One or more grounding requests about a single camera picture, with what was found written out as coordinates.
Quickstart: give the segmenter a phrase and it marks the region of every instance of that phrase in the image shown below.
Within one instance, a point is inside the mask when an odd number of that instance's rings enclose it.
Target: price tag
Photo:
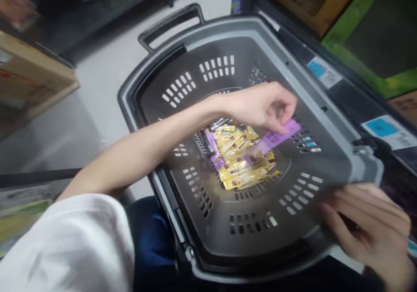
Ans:
[[[322,58],[314,57],[307,67],[329,89],[342,80],[342,76]]]
[[[361,125],[371,135],[386,141],[392,150],[417,146],[417,138],[389,115],[374,118]]]

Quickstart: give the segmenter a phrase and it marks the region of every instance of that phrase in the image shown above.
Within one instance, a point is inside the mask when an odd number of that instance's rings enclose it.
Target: hand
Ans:
[[[297,105],[297,98],[278,82],[265,82],[225,97],[226,112],[231,118],[280,134],[286,133],[283,125],[293,116]]]
[[[373,268],[388,291],[407,291],[414,265],[407,256],[408,215],[373,183],[351,184],[321,209],[348,256]],[[359,229],[349,231],[338,212]]]

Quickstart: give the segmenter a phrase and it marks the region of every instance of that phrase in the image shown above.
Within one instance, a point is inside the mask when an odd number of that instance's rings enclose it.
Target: basket handle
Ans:
[[[192,3],[146,29],[139,35],[138,41],[149,53],[154,53],[155,49],[151,48],[149,45],[152,41],[157,39],[159,36],[171,28],[195,17],[200,19],[198,25],[204,24],[205,21],[203,12],[201,11],[201,7],[198,3]]]

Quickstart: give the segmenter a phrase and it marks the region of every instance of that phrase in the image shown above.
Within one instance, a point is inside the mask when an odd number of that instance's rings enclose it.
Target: fingers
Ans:
[[[280,121],[284,125],[294,115],[297,98],[278,82],[274,82],[274,84],[279,85],[274,101],[279,102],[282,106],[283,111],[280,113]]]
[[[393,215],[410,221],[408,215],[395,204],[381,189],[374,183],[360,183],[347,185],[344,190],[352,196],[372,204],[381,210],[392,213]]]
[[[366,191],[369,194],[373,195],[374,197],[377,197],[383,201],[392,203],[395,206],[399,207],[380,188],[378,188],[375,183],[357,183],[357,184],[347,185],[346,188],[347,187],[350,187],[351,189],[355,189],[355,190],[360,189],[362,191]]]
[[[338,238],[341,248],[349,256],[357,256],[357,250],[359,249],[357,241],[346,227],[340,215],[328,204],[323,203],[320,207],[327,224]]]
[[[362,230],[370,235],[376,235],[381,225],[375,218],[365,213],[362,209],[355,206],[344,198],[336,197],[333,201],[335,211],[344,214],[347,218],[354,221]]]
[[[267,113],[267,119],[266,119],[265,127],[279,134],[285,134],[287,130],[281,124],[281,122],[277,119],[277,114],[275,112],[275,109],[272,106],[270,106],[267,109],[266,113]]]
[[[353,207],[356,207],[357,210],[360,210],[363,213],[363,215],[368,216],[370,220],[373,219],[375,221],[373,226],[374,231],[378,229],[384,230],[384,232],[386,232],[387,228],[390,228],[403,237],[408,236],[408,222],[402,217],[393,215],[389,210],[381,209],[381,207],[379,206],[380,204],[376,204],[377,202],[380,203],[380,200],[374,199],[373,203],[366,203],[365,201],[352,196],[344,190],[337,191],[335,193],[335,197],[336,210],[340,207],[342,202],[348,202],[350,205],[353,205]],[[358,222],[355,220],[354,222],[356,222],[362,228],[362,222]]]

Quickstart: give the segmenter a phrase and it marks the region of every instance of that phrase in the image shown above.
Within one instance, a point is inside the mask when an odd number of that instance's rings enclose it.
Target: blue label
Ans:
[[[396,129],[393,125],[386,122],[382,118],[377,118],[366,125],[375,133],[378,137],[385,137],[389,135],[395,134],[398,129]]]
[[[317,76],[317,78],[320,78],[324,73],[326,73],[326,69],[314,61],[311,61],[308,64],[308,68],[314,73],[314,75]]]

